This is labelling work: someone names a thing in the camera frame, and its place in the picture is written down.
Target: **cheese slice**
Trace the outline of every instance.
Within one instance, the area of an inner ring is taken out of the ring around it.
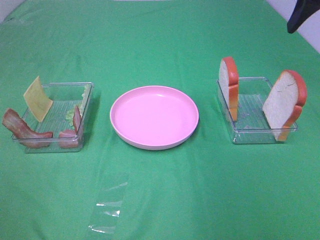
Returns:
[[[23,97],[34,117],[41,123],[54,101],[45,94],[39,76],[31,83]]]

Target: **bread crust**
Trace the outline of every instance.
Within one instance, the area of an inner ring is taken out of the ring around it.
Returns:
[[[225,62],[229,78],[229,111],[233,121],[238,118],[238,102],[239,102],[239,74],[235,60],[232,56],[222,59]]]
[[[300,114],[302,113],[302,106],[295,105],[293,107],[293,111],[291,116],[288,118],[288,120],[284,123],[282,126],[283,129],[289,129],[292,124],[299,118]],[[280,133],[280,135],[277,138],[277,141],[284,142],[287,140],[287,137],[289,135],[289,131],[283,131]]]
[[[308,97],[307,85],[304,78],[299,73],[293,70],[286,69],[283,72],[290,73],[295,79],[296,85],[298,87],[298,99],[296,101],[296,105],[303,107],[306,104]]]

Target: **black object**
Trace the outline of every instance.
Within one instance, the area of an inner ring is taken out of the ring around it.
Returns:
[[[286,24],[288,33],[293,34],[312,14],[320,9],[320,0],[297,0],[293,13]]]

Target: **clear plastic bag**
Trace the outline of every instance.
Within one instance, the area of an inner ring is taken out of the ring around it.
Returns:
[[[88,224],[86,240],[111,240],[116,231],[128,175],[106,176]]]

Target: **white wall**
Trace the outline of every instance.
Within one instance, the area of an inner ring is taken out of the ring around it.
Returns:
[[[0,23],[24,0],[0,0]]]
[[[296,0],[267,0],[288,22],[296,6]],[[320,53],[320,10],[311,15],[297,30]]]

